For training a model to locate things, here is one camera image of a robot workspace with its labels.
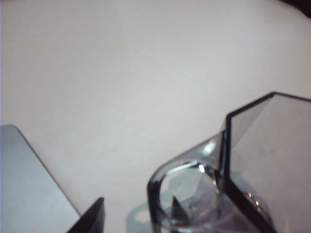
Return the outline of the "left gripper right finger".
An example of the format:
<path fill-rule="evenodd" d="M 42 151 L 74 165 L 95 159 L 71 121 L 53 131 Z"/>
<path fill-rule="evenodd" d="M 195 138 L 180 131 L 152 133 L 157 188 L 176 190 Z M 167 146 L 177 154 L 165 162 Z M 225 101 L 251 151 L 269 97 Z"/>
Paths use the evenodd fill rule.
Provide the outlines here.
<path fill-rule="evenodd" d="M 172 198 L 171 216 L 178 220 L 189 220 L 189 216 L 175 196 Z"/>

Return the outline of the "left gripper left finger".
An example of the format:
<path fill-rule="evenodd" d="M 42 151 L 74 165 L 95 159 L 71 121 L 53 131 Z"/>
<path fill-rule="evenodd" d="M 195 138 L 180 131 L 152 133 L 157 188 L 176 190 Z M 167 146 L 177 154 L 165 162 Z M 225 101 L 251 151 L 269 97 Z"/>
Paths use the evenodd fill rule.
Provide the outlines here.
<path fill-rule="evenodd" d="M 70 233 L 103 233 L 105 222 L 104 197 L 98 198 L 69 229 Z"/>

